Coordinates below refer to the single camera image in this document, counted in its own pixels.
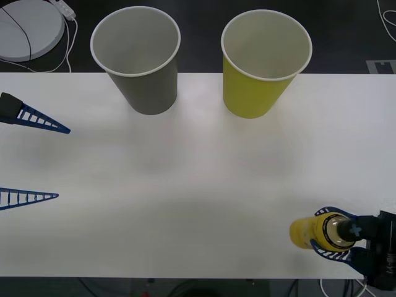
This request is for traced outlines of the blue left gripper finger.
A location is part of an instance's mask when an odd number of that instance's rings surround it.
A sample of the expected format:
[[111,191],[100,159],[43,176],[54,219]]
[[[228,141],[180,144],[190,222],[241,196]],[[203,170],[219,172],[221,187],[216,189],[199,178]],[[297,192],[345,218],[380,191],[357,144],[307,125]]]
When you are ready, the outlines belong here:
[[50,192],[25,191],[1,188],[1,210],[23,207],[58,198],[59,194]]
[[1,93],[1,122],[69,134],[71,130],[53,118],[26,105],[11,94]]

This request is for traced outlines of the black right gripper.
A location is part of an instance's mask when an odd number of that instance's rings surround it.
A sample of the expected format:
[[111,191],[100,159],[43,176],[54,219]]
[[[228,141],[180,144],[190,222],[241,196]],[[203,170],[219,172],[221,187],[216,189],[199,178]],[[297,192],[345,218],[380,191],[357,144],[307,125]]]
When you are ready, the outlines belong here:
[[369,286],[379,290],[395,289],[395,214],[380,211],[377,217],[357,216],[336,207],[323,207],[314,215],[337,213],[346,220],[336,227],[343,240],[370,239],[367,247],[374,253],[374,271],[371,274],[371,256],[362,247],[352,247],[347,251],[330,251],[311,239],[313,250],[321,257],[350,266],[367,277]]

